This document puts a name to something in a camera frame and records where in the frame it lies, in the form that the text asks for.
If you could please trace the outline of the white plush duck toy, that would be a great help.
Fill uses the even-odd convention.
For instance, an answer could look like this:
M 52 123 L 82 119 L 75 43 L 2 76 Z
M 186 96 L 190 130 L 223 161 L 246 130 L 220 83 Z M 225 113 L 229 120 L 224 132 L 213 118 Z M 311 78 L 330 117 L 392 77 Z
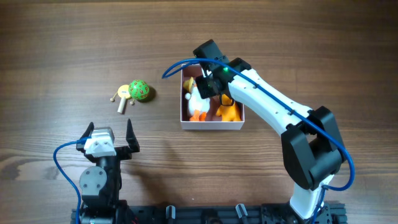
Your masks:
M 201 97 L 193 77 L 183 82 L 183 88 L 187 91 L 184 97 L 188 101 L 189 121 L 205 121 L 210 110 L 210 99 Z

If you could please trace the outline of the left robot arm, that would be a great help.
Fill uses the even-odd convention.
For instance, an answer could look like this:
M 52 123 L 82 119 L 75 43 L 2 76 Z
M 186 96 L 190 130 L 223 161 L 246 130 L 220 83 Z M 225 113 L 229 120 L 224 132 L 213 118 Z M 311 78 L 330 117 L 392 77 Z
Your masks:
M 114 145 L 110 127 L 95 128 L 90 123 L 76 144 L 76 150 L 94 164 L 79 179 L 81 205 L 73 223 L 139 223 L 125 200 L 119 198 L 122 188 L 121 161 L 132 159 L 140 151 L 131 120 L 127 121 L 126 146 Z

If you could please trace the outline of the green patterned ball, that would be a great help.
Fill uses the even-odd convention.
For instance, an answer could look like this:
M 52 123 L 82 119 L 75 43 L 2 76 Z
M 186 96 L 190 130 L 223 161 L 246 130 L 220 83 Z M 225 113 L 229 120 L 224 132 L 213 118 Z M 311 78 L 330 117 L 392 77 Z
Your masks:
M 150 88 L 144 80 L 134 80 L 128 85 L 128 92 L 135 100 L 143 100 L 148 97 Z

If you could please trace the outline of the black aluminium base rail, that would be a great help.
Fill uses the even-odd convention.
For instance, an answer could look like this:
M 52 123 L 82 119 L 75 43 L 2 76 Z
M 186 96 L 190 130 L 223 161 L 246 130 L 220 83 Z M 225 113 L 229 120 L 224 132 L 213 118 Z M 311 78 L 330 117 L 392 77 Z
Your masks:
M 329 223 L 347 224 L 345 204 L 325 203 L 316 219 L 300 219 L 286 203 L 215 207 L 131 206 L 113 213 L 72 211 L 72 223 Z

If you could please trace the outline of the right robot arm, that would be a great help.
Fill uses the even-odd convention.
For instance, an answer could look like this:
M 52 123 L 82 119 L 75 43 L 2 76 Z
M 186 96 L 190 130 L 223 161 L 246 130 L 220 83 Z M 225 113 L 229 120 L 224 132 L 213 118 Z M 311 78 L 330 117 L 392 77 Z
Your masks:
M 347 160 L 333 113 L 286 97 L 243 59 L 228 60 L 213 40 L 193 54 L 205 71 L 196 79 L 202 98 L 225 94 L 253 110 L 280 136 L 284 167 L 295 183 L 289 207 L 298 220 L 315 222 L 328 184 Z

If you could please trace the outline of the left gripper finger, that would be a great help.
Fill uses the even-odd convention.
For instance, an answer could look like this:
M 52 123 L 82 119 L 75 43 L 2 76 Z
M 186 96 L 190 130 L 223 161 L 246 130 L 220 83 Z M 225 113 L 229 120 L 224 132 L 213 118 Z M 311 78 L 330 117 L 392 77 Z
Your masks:
M 93 122 L 90 122 L 86 131 L 83 133 L 83 135 L 81 136 L 80 139 L 88 139 L 92 133 L 92 131 L 94 130 L 95 126 Z
M 131 120 L 127 120 L 127 128 L 126 128 L 126 141 L 129 144 L 129 146 L 138 146 L 139 143 L 136 139 L 136 136 L 134 134 L 134 130 L 132 127 Z

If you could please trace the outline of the pink cardboard box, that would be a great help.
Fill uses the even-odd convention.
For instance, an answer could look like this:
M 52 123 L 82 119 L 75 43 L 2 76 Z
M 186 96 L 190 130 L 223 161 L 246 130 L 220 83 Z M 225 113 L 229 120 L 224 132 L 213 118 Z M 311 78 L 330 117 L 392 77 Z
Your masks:
M 216 115 L 220 107 L 219 96 L 210 98 L 210 110 L 207 112 L 204 121 L 190 121 L 188 115 L 188 100 L 185 98 L 186 90 L 183 89 L 183 82 L 190 77 L 196 78 L 202 73 L 199 64 L 190 65 L 180 72 L 180 123 L 184 130 L 240 130 L 245 122 L 245 107 L 237 103 L 240 112 L 240 121 L 222 121 L 221 116 Z

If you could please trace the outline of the orange dinosaur toy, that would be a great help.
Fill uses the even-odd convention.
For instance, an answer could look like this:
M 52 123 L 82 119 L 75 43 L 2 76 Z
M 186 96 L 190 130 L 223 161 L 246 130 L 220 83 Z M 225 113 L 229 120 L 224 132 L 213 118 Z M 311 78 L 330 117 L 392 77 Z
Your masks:
M 241 110 L 237 103 L 225 94 L 220 96 L 220 106 L 216 115 L 221 117 L 222 121 L 242 121 Z

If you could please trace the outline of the yellow wooden rattle drum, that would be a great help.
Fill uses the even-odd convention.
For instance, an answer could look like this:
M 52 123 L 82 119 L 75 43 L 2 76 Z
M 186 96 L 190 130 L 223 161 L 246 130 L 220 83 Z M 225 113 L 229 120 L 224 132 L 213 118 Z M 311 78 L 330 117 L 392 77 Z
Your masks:
M 131 94 L 129 92 L 129 85 L 121 85 L 118 88 L 117 92 L 114 94 L 114 96 L 109 99 L 110 102 L 112 102 L 112 103 L 115 102 L 115 99 L 117 96 L 120 97 L 118 113 L 123 114 L 125 107 L 126 107 L 127 100 L 131 99 Z

